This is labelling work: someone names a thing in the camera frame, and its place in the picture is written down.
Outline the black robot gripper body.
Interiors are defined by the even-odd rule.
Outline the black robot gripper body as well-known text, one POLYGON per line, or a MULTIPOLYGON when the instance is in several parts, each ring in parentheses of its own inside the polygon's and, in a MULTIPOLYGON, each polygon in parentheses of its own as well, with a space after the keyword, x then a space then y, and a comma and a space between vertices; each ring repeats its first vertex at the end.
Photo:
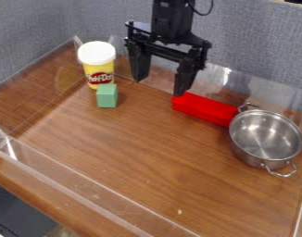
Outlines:
POLYGON ((192 17, 209 13, 195 9, 195 0, 153 0, 151 21, 125 23, 129 58, 137 62, 148 62, 151 56, 204 62, 211 43, 192 33, 192 17))

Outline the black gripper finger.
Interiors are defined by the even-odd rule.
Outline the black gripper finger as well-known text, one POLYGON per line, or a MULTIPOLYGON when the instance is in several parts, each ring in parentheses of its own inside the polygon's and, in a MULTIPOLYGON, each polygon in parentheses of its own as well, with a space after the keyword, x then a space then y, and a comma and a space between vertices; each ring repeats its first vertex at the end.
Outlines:
POLYGON ((151 54, 133 42, 127 44, 131 75, 135 82, 141 81, 149 73, 151 54))
POLYGON ((199 70, 205 67, 205 58, 200 49, 191 49, 180 59, 175 75, 173 96, 181 96, 192 87, 199 70))

